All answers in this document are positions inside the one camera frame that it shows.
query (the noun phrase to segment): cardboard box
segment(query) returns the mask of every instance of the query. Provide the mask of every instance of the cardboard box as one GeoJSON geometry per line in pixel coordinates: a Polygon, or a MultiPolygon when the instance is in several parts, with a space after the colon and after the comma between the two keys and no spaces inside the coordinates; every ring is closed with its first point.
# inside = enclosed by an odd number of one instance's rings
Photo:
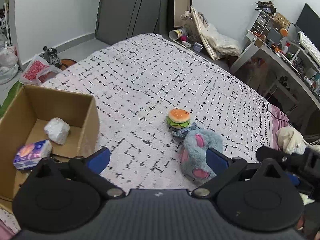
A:
{"type": "Polygon", "coordinates": [[[17,171],[13,159],[19,147],[48,139],[44,126],[54,117],[70,125],[64,145],[52,143],[52,153],[62,160],[87,157],[94,152],[99,118],[93,96],[24,86],[0,122],[0,207],[12,213],[11,201],[27,172],[17,171]]]}

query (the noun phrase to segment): black cable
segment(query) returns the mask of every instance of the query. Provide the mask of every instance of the black cable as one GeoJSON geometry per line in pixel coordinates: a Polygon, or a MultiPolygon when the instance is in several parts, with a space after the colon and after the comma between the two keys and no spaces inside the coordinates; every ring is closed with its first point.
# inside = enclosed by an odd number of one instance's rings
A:
{"type": "Polygon", "coordinates": [[[267,106],[264,104],[264,102],[262,102],[262,105],[263,105],[263,106],[266,108],[266,110],[267,110],[270,114],[272,114],[276,119],[278,119],[278,120],[280,120],[280,121],[287,122],[289,125],[291,125],[291,126],[293,127],[293,125],[292,125],[289,121],[280,119],[280,118],[276,117],[273,113],[271,113],[271,111],[268,109],[269,102],[268,102],[268,105],[267,105],[267,106]]]}

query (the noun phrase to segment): keyboard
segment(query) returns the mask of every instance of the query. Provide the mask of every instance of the keyboard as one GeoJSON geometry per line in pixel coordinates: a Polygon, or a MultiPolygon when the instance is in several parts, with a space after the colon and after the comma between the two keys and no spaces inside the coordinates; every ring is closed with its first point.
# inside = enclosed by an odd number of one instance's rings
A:
{"type": "Polygon", "coordinates": [[[316,48],[315,45],[313,45],[312,41],[309,40],[309,38],[302,32],[299,31],[299,39],[300,44],[309,52],[311,57],[314,59],[314,61],[320,66],[320,52],[316,48]]]}

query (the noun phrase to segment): pink ear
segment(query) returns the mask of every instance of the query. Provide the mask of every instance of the pink ear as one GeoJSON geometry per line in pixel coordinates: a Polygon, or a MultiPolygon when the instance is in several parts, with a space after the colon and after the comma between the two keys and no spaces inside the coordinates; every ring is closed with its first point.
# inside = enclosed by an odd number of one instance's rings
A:
{"type": "Polygon", "coordinates": [[[184,149],[184,152],[182,154],[181,162],[186,162],[189,159],[189,153],[187,149],[184,149]]]}
{"type": "Polygon", "coordinates": [[[184,146],[182,146],[180,149],[179,158],[180,158],[181,163],[183,163],[189,159],[188,150],[185,149],[184,146]]]}
{"type": "Polygon", "coordinates": [[[202,136],[200,134],[196,134],[195,138],[196,138],[198,146],[203,147],[204,146],[204,139],[202,138],[202,136]]]}
{"type": "Polygon", "coordinates": [[[208,173],[207,171],[203,171],[201,169],[195,169],[195,170],[193,170],[193,175],[195,177],[205,179],[205,178],[209,177],[210,173],[208,173]]]}

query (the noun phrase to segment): computer monitor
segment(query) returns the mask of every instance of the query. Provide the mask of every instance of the computer monitor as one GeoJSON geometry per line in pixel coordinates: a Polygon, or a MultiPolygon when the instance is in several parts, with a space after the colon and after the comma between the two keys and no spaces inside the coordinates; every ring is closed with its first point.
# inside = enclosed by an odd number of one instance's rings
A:
{"type": "Polygon", "coordinates": [[[320,51],[320,17],[309,5],[304,5],[296,25],[320,51]]]}

